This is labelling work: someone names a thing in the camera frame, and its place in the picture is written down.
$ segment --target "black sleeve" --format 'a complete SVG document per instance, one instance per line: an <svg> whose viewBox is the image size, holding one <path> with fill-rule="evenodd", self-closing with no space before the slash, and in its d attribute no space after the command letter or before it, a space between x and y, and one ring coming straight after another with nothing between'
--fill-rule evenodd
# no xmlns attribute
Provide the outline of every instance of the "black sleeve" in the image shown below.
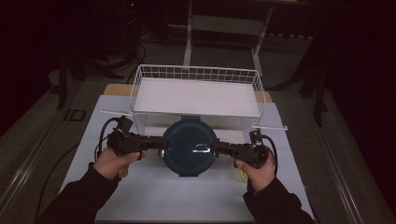
<svg viewBox="0 0 396 224"><path fill-rule="evenodd" d="M116 190L119 180L108 180L91 165L76 182L68 183L38 219L38 224L93 223L96 212Z"/></svg>
<svg viewBox="0 0 396 224"><path fill-rule="evenodd" d="M244 200L258 223L315 223L311 216L301 209L298 197L288 193L277 178L256 194L248 191L244 195Z"/></svg>

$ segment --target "round lid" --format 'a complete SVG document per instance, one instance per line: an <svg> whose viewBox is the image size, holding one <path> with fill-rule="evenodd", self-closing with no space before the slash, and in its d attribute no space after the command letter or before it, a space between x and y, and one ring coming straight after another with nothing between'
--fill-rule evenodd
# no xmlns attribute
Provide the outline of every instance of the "round lid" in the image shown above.
<svg viewBox="0 0 396 224"><path fill-rule="evenodd" d="M192 152L199 144L217 142L215 132L199 117L182 117L163 134L169 148L163 153L166 166L180 176L198 176L215 161L213 153Z"/></svg>

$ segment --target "white wire basket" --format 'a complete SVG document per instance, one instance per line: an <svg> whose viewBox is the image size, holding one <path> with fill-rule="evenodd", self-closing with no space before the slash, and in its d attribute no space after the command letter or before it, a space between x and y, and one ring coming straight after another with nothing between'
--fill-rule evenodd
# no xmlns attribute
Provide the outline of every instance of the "white wire basket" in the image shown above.
<svg viewBox="0 0 396 224"><path fill-rule="evenodd" d="M134 114L134 122L139 134L145 134L148 114L135 113L134 107L139 97L140 84L144 77L149 78L176 78L197 81L227 82L251 84L255 92L256 101L260 110L259 118L241 118L242 131L245 142L250 141L248 135L253 130L252 126L258 125L265 110L265 93L262 81L256 70L221 68L221 67L202 67L202 66L177 66L177 65L153 65L141 64L138 66L134 85L131 91L131 111Z"/></svg>

